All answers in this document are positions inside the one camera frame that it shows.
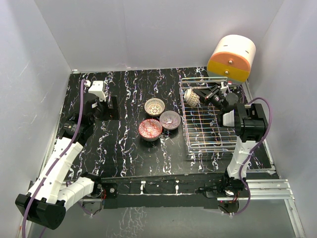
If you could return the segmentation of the blue patterned white bowl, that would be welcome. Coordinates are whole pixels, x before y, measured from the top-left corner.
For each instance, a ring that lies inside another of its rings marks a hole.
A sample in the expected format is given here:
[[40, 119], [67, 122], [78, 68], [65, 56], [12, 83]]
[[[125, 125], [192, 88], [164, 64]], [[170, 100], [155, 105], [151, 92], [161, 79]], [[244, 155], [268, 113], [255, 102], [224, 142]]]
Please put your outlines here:
[[185, 91], [184, 99], [186, 103], [192, 108], [196, 107], [200, 101], [200, 97], [193, 91], [192, 88], [189, 88]]

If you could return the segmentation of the purple striped bowl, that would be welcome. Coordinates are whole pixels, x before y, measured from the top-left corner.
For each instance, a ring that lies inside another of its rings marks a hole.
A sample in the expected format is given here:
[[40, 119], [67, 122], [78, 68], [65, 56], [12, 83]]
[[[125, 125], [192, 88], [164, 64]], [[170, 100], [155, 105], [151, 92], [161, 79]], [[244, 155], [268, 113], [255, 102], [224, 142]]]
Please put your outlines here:
[[160, 115], [159, 121], [164, 129], [174, 130], [179, 127], [181, 123], [181, 117], [174, 111], [166, 111]]

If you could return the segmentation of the red white patterned bowl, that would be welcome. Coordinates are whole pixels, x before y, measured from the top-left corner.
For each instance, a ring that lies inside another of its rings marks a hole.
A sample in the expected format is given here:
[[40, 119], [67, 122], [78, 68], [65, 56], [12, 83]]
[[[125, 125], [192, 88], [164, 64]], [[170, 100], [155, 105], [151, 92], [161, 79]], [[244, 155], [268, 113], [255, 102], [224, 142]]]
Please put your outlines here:
[[138, 131], [145, 141], [155, 141], [161, 135], [163, 127], [156, 119], [146, 119], [140, 123]]

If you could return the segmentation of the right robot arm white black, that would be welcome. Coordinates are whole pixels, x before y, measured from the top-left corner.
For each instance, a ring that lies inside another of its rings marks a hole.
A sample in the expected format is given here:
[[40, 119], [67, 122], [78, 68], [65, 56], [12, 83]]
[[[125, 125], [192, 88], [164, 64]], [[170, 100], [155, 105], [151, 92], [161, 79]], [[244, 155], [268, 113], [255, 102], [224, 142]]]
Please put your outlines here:
[[225, 196], [237, 196], [247, 187], [246, 171], [251, 154], [260, 145], [269, 130], [261, 104], [246, 105], [239, 102], [235, 93], [220, 94], [217, 86], [206, 89], [193, 89], [199, 101], [212, 104], [220, 110], [217, 123], [221, 127], [233, 128], [237, 139], [231, 162], [219, 183], [212, 188]]

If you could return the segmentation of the white orange patterned bowl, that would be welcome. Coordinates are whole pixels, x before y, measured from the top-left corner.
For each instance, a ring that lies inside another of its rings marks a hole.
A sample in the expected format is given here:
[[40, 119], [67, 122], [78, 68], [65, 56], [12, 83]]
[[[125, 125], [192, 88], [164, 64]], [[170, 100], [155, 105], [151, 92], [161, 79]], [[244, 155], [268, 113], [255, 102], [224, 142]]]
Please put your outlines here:
[[156, 117], [163, 113], [165, 109], [165, 103], [161, 99], [151, 98], [145, 102], [144, 108], [147, 114]]

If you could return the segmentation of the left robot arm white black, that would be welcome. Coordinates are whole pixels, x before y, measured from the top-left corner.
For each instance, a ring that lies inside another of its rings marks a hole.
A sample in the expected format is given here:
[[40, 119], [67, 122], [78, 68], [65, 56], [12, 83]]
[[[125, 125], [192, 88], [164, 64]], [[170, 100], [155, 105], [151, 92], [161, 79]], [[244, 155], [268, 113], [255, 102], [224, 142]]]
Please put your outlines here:
[[55, 230], [66, 211], [80, 199], [87, 195], [92, 198], [101, 195], [101, 178], [88, 172], [67, 188], [61, 186], [75, 158], [93, 135], [95, 123], [118, 119], [116, 96], [111, 96], [108, 102], [91, 93], [84, 94], [79, 108], [66, 118], [52, 155], [37, 181], [27, 194], [19, 194], [15, 200], [25, 220]]

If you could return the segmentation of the aluminium frame rail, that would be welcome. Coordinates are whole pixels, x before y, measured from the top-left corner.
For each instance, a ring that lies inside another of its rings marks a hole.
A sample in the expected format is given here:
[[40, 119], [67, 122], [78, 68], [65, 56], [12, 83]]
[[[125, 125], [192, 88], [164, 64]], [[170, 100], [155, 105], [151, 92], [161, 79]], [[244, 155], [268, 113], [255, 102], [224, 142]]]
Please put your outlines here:
[[[252, 99], [250, 102], [248, 102], [246, 100], [242, 100], [239, 102], [244, 103], [246, 105], [250, 105], [253, 103], [257, 104], [255, 99]], [[266, 119], [267, 119], [267, 122], [269, 124], [269, 130], [270, 130], [272, 116], [268, 116], [268, 117], [266, 116]], [[245, 212], [246, 209], [249, 207], [250, 202], [252, 200], [265, 200], [265, 199], [278, 200], [278, 199], [280, 199], [280, 200], [284, 200], [284, 202], [285, 202], [288, 216], [290, 218], [295, 236], [297, 238], [304, 238], [306, 236], [304, 229], [303, 229], [303, 226], [301, 224], [300, 218], [299, 218], [299, 214], [298, 214], [296, 206], [295, 206], [295, 199], [294, 199], [294, 196], [293, 196], [293, 193], [292, 193], [292, 190], [290, 188], [290, 184], [289, 184], [288, 180], [286, 180], [286, 179], [285, 180], [271, 179], [268, 181], [264, 181], [264, 180], [247, 180], [247, 178], [246, 178], [246, 183], [247, 183], [247, 187], [244, 188], [242, 191], [240, 191], [240, 192], [245, 191], [247, 193], [246, 203], [244, 206], [242, 206], [241, 208], [237, 208], [234, 211], [229, 211], [229, 210], [225, 209], [224, 211], [230, 217], [241, 215], [243, 212]], [[240, 196], [239, 196], [240, 192], [238, 192], [237, 196], [233, 195], [233, 200], [231, 201], [232, 204], [234, 204], [234, 205], [238, 204], [238, 202], [240, 200]]]

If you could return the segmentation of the black front mounting bar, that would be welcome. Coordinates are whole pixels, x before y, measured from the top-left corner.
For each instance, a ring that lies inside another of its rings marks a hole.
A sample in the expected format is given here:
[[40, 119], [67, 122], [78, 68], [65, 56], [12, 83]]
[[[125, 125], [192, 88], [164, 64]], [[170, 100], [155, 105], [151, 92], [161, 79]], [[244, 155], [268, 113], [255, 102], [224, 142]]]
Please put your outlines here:
[[166, 176], [102, 178], [106, 190], [104, 208], [176, 208], [217, 209], [215, 188], [219, 173]]

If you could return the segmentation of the cream orange yellow drawer cabinet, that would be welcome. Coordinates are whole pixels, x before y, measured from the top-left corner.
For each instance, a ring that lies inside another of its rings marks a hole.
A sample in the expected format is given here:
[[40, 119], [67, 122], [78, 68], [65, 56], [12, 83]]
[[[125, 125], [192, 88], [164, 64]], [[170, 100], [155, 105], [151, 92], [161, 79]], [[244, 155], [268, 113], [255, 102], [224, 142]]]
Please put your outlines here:
[[235, 84], [249, 77], [256, 54], [256, 45], [241, 35], [227, 35], [216, 46], [207, 64], [210, 77], [223, 76]]

